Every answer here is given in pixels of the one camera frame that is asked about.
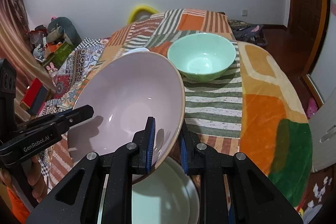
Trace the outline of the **person left hand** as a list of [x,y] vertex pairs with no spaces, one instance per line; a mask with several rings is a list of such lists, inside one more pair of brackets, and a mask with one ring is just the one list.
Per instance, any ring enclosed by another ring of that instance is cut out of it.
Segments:
[[31,169],[27,175],[27,181],[33,187],[32,195],[38,202],[41,202],[47,195],[47,185],[41,170],[38,157],[33,156],[31,158]]

